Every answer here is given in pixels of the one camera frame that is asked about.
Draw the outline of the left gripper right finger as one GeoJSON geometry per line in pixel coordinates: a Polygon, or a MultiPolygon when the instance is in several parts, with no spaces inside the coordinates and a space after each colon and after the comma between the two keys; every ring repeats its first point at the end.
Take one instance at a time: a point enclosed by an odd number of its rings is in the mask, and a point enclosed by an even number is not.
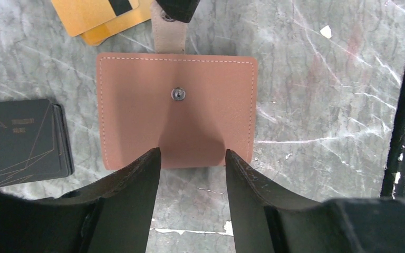
{"type": "Polygon", "coordinates": [[[317,202],[261,174],[233,150],[225,164],[237,252],[405,252],[405,198],[317,202]]]}

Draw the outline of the brown leather card holder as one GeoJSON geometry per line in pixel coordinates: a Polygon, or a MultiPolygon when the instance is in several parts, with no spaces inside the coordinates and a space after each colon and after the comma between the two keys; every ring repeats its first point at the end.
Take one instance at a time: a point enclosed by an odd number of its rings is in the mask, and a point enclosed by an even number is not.
{"type": "Polygon", "coordinates": [[[96,92],[103,164],[119,170],[152,148],[164,169],[253,156],[257,59],[185,52],[188,23],[150,5],[154,53],[100,53],[96,92]]]}

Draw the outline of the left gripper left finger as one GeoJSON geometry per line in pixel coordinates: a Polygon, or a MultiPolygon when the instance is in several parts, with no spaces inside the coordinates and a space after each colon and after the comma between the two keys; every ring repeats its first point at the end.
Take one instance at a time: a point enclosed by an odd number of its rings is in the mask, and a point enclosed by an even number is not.
{"type": "Polygon", "coordinates": [[[58,198],[0,192],[0,252],[145,252],[160,170],[153,148],[58,198]]]}

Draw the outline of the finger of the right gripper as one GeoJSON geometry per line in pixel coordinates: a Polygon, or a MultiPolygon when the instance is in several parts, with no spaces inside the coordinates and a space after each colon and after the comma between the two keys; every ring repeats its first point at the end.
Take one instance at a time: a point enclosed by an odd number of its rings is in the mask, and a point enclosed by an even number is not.
{"type": "Polygon", "coordinates": [[[189,23],[200,0],[156,0],[156,2],[173,20],[189,23]]]}

